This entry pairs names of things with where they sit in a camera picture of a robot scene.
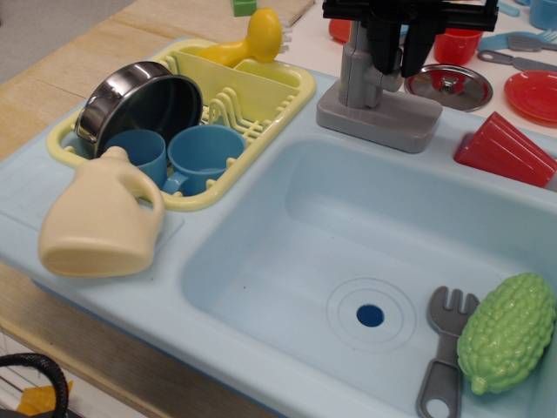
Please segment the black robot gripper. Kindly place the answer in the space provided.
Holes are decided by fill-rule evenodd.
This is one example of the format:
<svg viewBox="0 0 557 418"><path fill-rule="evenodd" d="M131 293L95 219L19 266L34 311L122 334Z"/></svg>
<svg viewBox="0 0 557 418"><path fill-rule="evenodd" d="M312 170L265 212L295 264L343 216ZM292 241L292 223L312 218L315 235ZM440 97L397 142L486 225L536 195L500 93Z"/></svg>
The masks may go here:
<svg viewBox="0 0 557 418"><path fill-rule="evenodd" d="M496 1L482 4L456 1L324 1L323 17L358 22L366 27L372 63L380 72L393 72L399 63L399 36L404 42L401 75L409 78L423 67L436 37L445 29L492 31L499 17Z"/></svg>

